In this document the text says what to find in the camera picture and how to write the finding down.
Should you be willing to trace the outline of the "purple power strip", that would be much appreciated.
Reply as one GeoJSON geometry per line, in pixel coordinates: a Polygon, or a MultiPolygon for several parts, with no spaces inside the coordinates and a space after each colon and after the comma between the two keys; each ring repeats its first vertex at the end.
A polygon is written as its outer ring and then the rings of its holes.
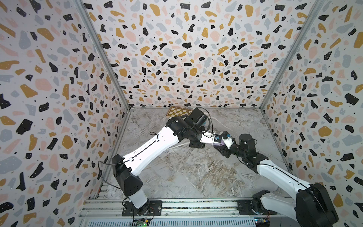
{"type": "Polygon", "coordinates": [[[217,140],[214,140],[214,142],[213,142],[213,146],[214,147],[224,147],[225,146],[225,143],[224,143],[224,141],[221,139],[221,140],[219,140],[219,141],[217,141],[217,140]]]}

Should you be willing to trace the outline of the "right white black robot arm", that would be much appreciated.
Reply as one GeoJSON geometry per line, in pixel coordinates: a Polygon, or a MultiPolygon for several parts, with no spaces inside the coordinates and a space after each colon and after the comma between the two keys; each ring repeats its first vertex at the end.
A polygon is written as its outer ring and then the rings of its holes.
{"type": "Polygon", "coordinates": [[[249,134],[241,134],[239,142],[226,131],[213,136],[213,147],[222,156],[237,159],[256,174],[276,184],[289,196],[265,192],[257,197],[262,207],[287,216],[301,227],[331,227],[339,220],[327,189],[320,183],[311,184],[280,168],[255,147],[249,134]]]}

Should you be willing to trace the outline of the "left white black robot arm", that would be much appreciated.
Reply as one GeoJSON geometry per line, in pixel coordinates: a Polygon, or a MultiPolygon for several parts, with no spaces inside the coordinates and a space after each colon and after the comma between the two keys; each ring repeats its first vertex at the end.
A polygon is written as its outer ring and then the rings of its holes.
{"type": "Polygon", "coordinates": [[[150,200],[142,189],[143,182],[139,178],[147,165],[184,139],[189,140],[192,148],[203,148],[207,143],[217,144],[221,137],[212,130],[210,115],[195,108],[190,114],[171,117],[159,132],[151,132],[153,137],[138,149],[123,157],[117,154],[111,159],[109,166],[118,183],[116,188],[128,198],[133,212],[143,215],[150,206],[150,200]]]}

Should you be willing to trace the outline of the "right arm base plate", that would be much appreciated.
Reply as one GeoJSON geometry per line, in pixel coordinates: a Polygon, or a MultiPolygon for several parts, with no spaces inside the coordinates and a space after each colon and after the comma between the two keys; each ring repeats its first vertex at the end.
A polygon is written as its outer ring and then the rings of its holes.
{"type": "Polygon", "coordinates": [[[276,215],[277,212],[267,210],[263,207],[261,198],[263,195],[270,193],[268,190],[262,190],[252,196],[251,199],[237,200],[237,210],[240,215],[276,215]]]}

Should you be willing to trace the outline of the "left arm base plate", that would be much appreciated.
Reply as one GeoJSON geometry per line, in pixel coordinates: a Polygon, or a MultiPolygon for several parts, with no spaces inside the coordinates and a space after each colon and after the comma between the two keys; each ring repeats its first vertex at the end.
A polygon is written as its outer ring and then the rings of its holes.
{"type": "Polygon", "coordinates": [[[131,201],[126,201],[123,204],[123,217],[158,217],[161,216],[163,202],[161,200],[148,200],[140,208],[136,208],[131,201]]]}

